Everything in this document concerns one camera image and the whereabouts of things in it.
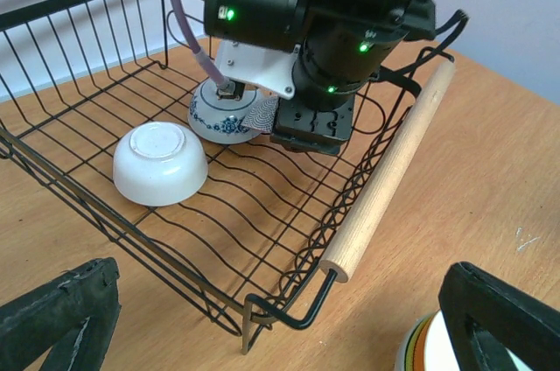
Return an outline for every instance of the wooden dowel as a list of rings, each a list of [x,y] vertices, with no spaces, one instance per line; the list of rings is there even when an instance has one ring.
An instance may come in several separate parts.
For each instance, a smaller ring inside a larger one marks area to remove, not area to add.
[[[401,184],[431,121],[449,87],[455,65],[440,65],[396,132],[374,174],[323,254],[319,267],[336,270],[338,282],[348,282]]]

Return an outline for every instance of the white bracket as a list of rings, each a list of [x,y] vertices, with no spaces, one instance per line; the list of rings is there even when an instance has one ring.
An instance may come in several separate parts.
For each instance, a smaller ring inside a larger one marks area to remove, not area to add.
[[[234,81],[266,88],[285,100],[291,100],[296,90],[291,70],[298,59],[298,52],[299,47],[287,53],[222,40],[216,65]]]

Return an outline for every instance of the dish rack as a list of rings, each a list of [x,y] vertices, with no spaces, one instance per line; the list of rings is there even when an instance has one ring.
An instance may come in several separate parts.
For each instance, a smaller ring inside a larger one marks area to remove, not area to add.
[[[201,7],[203,0],[189,1]],[[404,88],[360,91],[353,138],[337,157],[290,153],[266,136],[235,147],[204,143],[210,174],[198,195],[176,206],[137,206],[112,184],[116,144],[148,121],[186,123],[192,92],[205,79],[173,38],[179,30],[171,19],[166,0],[48,0],[1,15],[0,158],[217,326],[242,336],[246,353],[263,329],[278,321],[304,329],[319,313],[334,270],[304,319],[290,308],[421,88],[414,71],[386,69],[372,78]],[[215,55],[218,41],[203,43]],[[436,54],[452,59],[441,48],[425,48],[419,59]],[[38,71],[46,83],[35,79]],[[14,72],[25,78],[26,93],[11,83]]]

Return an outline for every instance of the black wire rack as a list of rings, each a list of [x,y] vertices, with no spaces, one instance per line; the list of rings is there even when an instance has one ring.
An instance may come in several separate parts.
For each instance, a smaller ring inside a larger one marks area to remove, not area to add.
[[[444,30],[456,25],[459,35],[461,14]],[[289,153],[266,136],[238,146],[205,143],[209,180],[195,197],[137,206],[113,186],[116,144],[145,122],[186,123],[192,92],[205,79],[173,37],[166,0],[48,0],[0,15],[0,158],[217,326],[242,336],[246,353],[275,322],[305,329],[317,316],[334,272],[303,319],[289,309],[421,92],[416,68],[437,55],[450,59],[444,49],[452,39],[372,78],[398,87],[360,92],[353,138],[337,157]],[[217,41],[205,46],[215,54]]]

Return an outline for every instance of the wooden tabletop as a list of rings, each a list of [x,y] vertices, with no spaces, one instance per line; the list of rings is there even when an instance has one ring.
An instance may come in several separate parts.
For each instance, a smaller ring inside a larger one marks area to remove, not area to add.
[[[393,61],[416,50],[403,46]],[[458,261],[560,308],[560,108],[466,58],[457,65],[358,271],[335,284],[309,330],[276,325],[242,356],[240,338],[9,161],[0,161],[0,304],[62,270],[113,256],[122,312],[104,369],[150,371],[390,370],[404,334],[438,309],[442,279]],[[319,285],[293,315],[305,314]]]

